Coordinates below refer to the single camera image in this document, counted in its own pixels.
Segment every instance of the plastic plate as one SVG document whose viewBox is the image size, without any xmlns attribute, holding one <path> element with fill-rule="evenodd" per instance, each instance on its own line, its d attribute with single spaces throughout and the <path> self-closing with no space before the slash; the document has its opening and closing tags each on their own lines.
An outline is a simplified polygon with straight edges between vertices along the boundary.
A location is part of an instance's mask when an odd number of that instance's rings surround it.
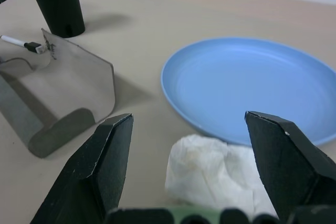
<svg viewBox="0 0 336 224">
<path fill-rule="evenodd" d="M 272 41 L 218 38 L 176 52 L 161 73 L 171 106 L 206 135 L 250 145 L 244 115 L 293 121 L 315 145 L 336 137 L 336 74 Z"/>
</svg>

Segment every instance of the plate rim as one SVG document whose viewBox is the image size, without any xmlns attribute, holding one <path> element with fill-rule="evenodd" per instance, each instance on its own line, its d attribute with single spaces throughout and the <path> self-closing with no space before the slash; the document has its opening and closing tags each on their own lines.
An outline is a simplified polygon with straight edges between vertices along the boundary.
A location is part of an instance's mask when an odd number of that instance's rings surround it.
<svg viewBox="0 0 336 224">
<path fill-rule="evenodd" d="M 162 91 L 163 91 L 163 94 L 166 98 L 166 100 L 168 101 L 168 103 L 170 104 L 170 106 L 187 122 L 189 123 L 192 127 L 196 128 L 197 130 L 201 131 L 202 133 L 205 133 L 206 135 L 208 136 L 211 136 L 211 137 L 215 137 L 221 141 L 224 141 L 224 142 L 227 142 L 229 144 L 236 144 L 236 145 L 244 145 L 244 146 L 249 146 L 251 147 L 251 143 L 250 144 L 246 144 L 246 143 L 240 143 L 240 142 L 236 142 L 234 140 L 230 140 L 230 139 L 227 139 L 226 137 L 223 137 L 223 136 L 219 136 L 215 133 L 212 133 L 211 131 L 207 130 L 207 129 L 204 129 L 200 124 L 198 124 L 197 122 L 195 122 L 194 120 L 192 120 L 190 117 L 188 117 L 186 114 L 184 114 L 176 105 L 175 103 L 171 100 L 170 96 L 168 95 L 167 91 L 166 91 L 166 88 L 164 86 L 164 83 L 163 83 L 163 75 L 164 75 L 164 72 L 165 72 L 165 69 L 166 69 L 166 66 L 167 64 L 175 57 L 175 55 L 177 55 L 178 53 L 180 53 L 182 50 L 186 49 L 186 48 L 189 48 L 189 47 L 192 47 L 192 46 L 195 46 L 197 44 L 201 44 L 201 43 L 204 43 L 204 42 L 208 42 L 208 41 L 211 41 L 211 40 L 229 40 L 229 39 L 234 39 L 234 40 L 253 40 L 253 41 L 258 41 L 258 42 L 266 42 L 268 44 L 273 44 L 273 45 L 277 45 L 277 46 L 282 46 L 282 47 L 286 47 L 288 49 L 291 49 L 291 50 L 294 50 L 296 52 L 299 52 L 303 55 L 305 55 L 305 57 L 308 57 L 312 60 L 314 60 L 316 63 L 319 63 L 321 65 L 323 65 L 324 67 L 326 67 L 327 69 L 329 69 L 330 71 L 332 71 L 334 73 L 334 75 L 336 75 L 336 71 L 334 69 L 332 69 L 328 64 L 326 64 L 325 62 L 323 62 L 322 60 L 314 57 L 313 55 L 303 51 L 303 50 L 300 50 L 300 49 L 297 49 L 295 47 L 291 47 L 291 46 L 288 46 L 286 44 L 282 44 L 282 43 L 279 43 L 279 42 L 275 42 L 275 41 L 272 41 L 272 40 L 268 40 L 268 39 L 258 39 L 258 38 L 252 38 L 252 37 L 214 37 L 214 38 L 209 38 L 209 39 L 202 39 L 202 40 L 199 40 L 199 41 L 196 41 L 196 42 L 193 42 L 193 43 L 190 43 L 180 49 L 178 49 L 177 51 L 175 51 L 173 54 L 171 54 L 169 56 L 169 58 L 165 61 L 163 67 L 162 67 L 162 70 L 161 70 L 161 74 L 160 74 L 160 82 L 161 82 L 161 88 L 162 88 Z M 320 146 L 322 144 L 325 144 L 325 143 L 329 143 L 331 142 L 332 140 L 334 140 L 336 138 L 336 130 L 333 134 L 329 135 L 329 136 L 326 136 L 324 138 L 321 138 L 317 141 L 311 141 L 312 144 L 316 145 L 316 146 Z"/>
</svg>

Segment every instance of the crumpled paper towel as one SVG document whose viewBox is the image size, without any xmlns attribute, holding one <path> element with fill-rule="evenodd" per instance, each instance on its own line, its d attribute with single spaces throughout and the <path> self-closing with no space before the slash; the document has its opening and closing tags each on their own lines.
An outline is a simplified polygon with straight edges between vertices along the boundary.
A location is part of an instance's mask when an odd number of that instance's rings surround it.
<svg viewBox="0 0 336 224">
<path fill-rule="evenodd" d="M 250 218 L 276 216 L 259 178 L 253 149 L 190 135 L 169 155 L 165 188 L 172 196 L 207 208 L 239 208 Z"/>
</svg>

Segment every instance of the white cable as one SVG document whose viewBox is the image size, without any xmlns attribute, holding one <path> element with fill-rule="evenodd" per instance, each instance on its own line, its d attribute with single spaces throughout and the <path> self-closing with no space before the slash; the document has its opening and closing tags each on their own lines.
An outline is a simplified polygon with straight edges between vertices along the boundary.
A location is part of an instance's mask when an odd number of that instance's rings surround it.
<svg viewBox="0 0 336 224">
<path fill-rule="evenodd" d="M 20 47 L 25 47 L 25 42 L 24 41 L 14 39 L 14 38 L 8 37 L 6 35 L 2 35 L 0 38 L 2 40 L 6 41 L 6 42 L 11 43 L 11 44 L 15 44 L 15 45 L 20 46 Z"/>
</svg>

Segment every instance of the beige table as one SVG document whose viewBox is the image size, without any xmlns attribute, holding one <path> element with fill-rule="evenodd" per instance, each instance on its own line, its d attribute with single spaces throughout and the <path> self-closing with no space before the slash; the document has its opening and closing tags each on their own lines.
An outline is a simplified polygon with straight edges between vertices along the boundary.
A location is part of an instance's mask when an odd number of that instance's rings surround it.
<svg viewBox="0 0 336 224">
<path fill-rule="evenodd" d="M 81 6 L 86 32 L 71 40 L 114 64 L 122 80 L 114 114 L 134 114 L 122 207 L 174 203 L 164 192 L 170 148 L 195 133 L 161 92 L 161 68 L 177 49 L 218 36 L 267 38 L 336 68 L 335 6 L 293 0 L 81 0 Z M 42 27 L 47 25 L 35 0 L 0 5 L 2 34 L 43 42 Z M 67 159 L 93 131 L 46 159 L 29 153 L 14 133 L 1 135 L 0 223 L 29 223 Z M 322 150 L 336 160 L 336 142 Z"/>
</svg>

